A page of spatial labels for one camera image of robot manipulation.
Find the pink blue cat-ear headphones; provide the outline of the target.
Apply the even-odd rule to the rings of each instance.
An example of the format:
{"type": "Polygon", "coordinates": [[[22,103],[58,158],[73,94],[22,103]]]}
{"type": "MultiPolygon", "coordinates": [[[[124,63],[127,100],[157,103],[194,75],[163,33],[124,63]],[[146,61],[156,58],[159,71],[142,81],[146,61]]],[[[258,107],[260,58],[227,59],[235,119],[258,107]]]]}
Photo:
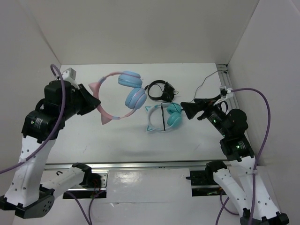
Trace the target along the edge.
{"type": "Polygon", "coordinates": [[[103,100],[107,97],[108,103],[117,104],[124,100],[124,105],[129,109],[125,115],[112,115],[102,105],[97,106],[98,112],[101,114],[101,123],[105,125],[112,120],[121,120],[133,115],[139,110],[147,100],[145,88],[143,88],[143,81],[138,73],[131,71],[112,72],[103,76],[96,82],[91,82],[89,88],[93,97],[97,100],[103,100]],[[106,80],[116,76],[118,84],[112,86],[109,90],[103,90],[106,80]]]}

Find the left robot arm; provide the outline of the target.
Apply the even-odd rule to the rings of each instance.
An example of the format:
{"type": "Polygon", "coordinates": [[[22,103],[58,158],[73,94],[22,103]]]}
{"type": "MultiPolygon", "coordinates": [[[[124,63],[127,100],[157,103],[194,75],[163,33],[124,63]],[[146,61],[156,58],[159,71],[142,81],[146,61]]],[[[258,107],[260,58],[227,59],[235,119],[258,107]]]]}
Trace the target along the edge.
{"type": "Polygon", "coordinates": [[[2,210],[12,210],[23,219],[44,217],[57,197],[70,188],[100,188],[101,176],[83,163],[73,164],[55,178],[41,182],[48,155],[66,120],[85,115],[100,105],[83,85],[52,81],[44,88],[45,97],[30,112],[22,128],[22,148],[8,191],[0,198],[2,210]]]}

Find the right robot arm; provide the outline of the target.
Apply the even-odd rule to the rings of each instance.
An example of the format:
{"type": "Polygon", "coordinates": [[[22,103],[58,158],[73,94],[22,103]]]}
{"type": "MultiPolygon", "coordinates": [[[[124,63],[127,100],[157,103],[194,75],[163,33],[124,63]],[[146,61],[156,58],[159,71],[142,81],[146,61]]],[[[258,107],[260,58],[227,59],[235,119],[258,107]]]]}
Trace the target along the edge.
{"type": "Polygon", "coordinates": [[[272,201],[264,182],[255,169],[255,154],[245,131],[247,116],[240,109],[223,112],[214,99],[197,99],[194,103],[180,104],[188,119],[203,112],[198,120],[207,119],[223,136],[220,147],[240,182],[237,183],[221,160],[206,164],[205,180],[217,183],[230,198],[240,216],[242,225],[287,225],[288,216],[272,201]]]}

